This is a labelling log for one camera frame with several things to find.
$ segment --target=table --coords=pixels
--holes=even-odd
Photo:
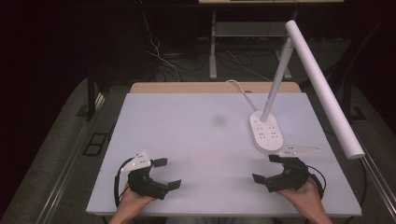
[[[240,83],[259,105],[271,83]],[[335,159],[306,95],[298,85],[282,83],[273,114],[285,142],[320,146],[305,155],[328,182],[323,204],[330,216],[360,216],[361,208]],[[123,161],[145,149],[152,159],[167,158],[150,176],[167,183],[182,179],[180,189],[145,207],[141,216],[289,217],[297,211],[284,198],[254,183],[251,174],[278,175],[248,130],[252,113],[234,83],[136,83],[125,98],[99,172],[88,213],[112,215],[114,175]],[[120,188],[126,182],[121,176]]]

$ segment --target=hand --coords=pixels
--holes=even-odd
[[[149,196],[139,196],[130,189],[125,190],[122,194],[116,214],[111,218],[109,224],[128,223],[129,220],[137,216],[142,208],[154,200],[155,198],[151,198]]]
[[[332,223],[324,210],[315,182],[308,178],[306,183],[298,190],[282,189],[277,192],[288,199],[297,211],[308,218],[311,223]]]

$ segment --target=floor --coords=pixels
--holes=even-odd
[[[239,39],[240,44],[237,46],[234,41],[226,38],[218,40],[216,81],[273,80],[277,67],[275,50],[281,47],[280,39]],[[195,55],[186,56],[168,50],[163,54],[168,63],[155,60],[157,66],[151,81],[180,81],[180,77],[183,81],[189,82],[213,81],[208,74],[208,40],[200,39],[200,43],[201,47]],[[336,63],[348,44],[347,41],[339,39],[308,42],[322,69]],[[302,83],[307,80],[296,53],[291,57],[289,69],[292,79],[285,81]],[[97,112],[87,121],[87,81],[84,80],[76,87],[0,223],[105,222],[101,217],[87,214],[85,209],[106,154],[109,136],[117,122],[125,94],[130,88],[122,83],[114,83],[110,92],[99,94],[96,102]],[[345,158],[313,88],[308,86],[302,91],[308,94],[334,154],[358,201],[361,201],[362,217],[354,217],[351,220],[338,217],[334,218],[333,222],[394,223],[396,219],[384,204],[373,177],[365,173],[359,160],[348,161]],[[339,91],[336,96],[341,98],[342,93]],[[393,162],[396,158],[395,134],[356,88],[352,91],[352,105],[364,116],[363,119],[352,120],[352,127],[372,156],[389,188],[396,189],[396,179],[392,173],[396,169]],[[84,150],[100,153],[97,156],[86,156],[83,155]],[[282,217],[279,220],[283,223],[304,223],[301,217]]]

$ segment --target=person's right hand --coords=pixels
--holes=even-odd
[[[308,218],[311,223],[332,223],[320,200],[317,186],[311,178],[308,178],[306,183],[298,190],[282,189],[277,193],[288,199],[297,211]]]

